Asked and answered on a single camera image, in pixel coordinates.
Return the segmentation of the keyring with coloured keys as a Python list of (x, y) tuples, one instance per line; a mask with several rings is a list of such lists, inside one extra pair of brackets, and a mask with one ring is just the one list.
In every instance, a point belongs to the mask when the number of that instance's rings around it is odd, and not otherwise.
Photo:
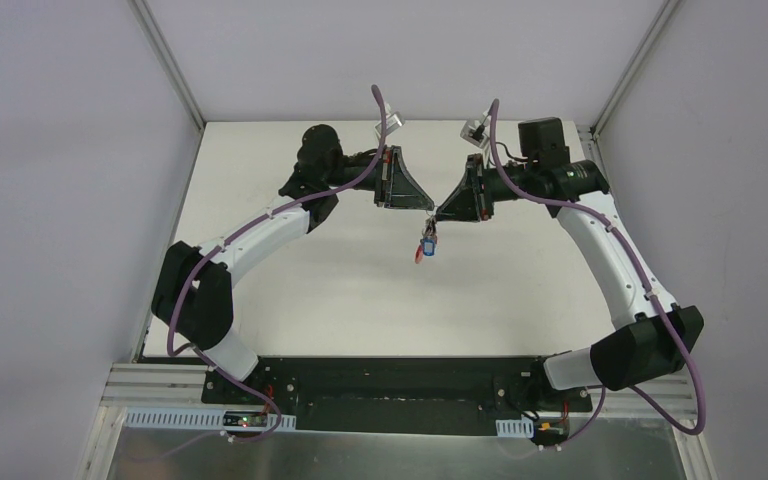
[(414, 254), (414, 263), (420, 264), (425, 258), (434, 257), (438, 246), (437, 218), (428, 213), (423, 224), (420, 240)]

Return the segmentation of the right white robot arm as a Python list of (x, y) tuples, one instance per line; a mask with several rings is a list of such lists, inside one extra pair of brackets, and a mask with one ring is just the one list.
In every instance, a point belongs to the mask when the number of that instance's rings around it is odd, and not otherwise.
[(482, 222), (503, 201), (527, 199), (547, 207), (573, 239), (605, 298), (614, 332), (588, 348), (541, 361), (527, 384), (529, 400), (555, 408), (568, 389), (600, 385), (612, 391), (687, 369), (701, 387), (690, 356), (704, 326), (695, 306), (683, 307), (640, 258), (619, 218), (609, 184), (590, 160), (572, 161), (558, 118), (518, 125), (521, 158), (468, 157), (458, 186), (437, 208), (439, 221)]

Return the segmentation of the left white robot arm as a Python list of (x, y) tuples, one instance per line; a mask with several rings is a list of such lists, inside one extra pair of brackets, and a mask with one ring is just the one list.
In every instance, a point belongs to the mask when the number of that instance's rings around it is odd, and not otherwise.
[(413, 179), (398, 146), (347, 155), (336, 130), (308, 128), (297, 160), (272, 206), (230, 232), (197, 246), (184, 241), (164, 256), (151, 313), (228, 375), (226, 389), (241, 404), (257, 402), (265, 378), (258, 355), (233, 330), (233, 289), (250, 270), (323, 224), (345, 190), (370, 191), (376, 206), (431, 211), (434, 202)]

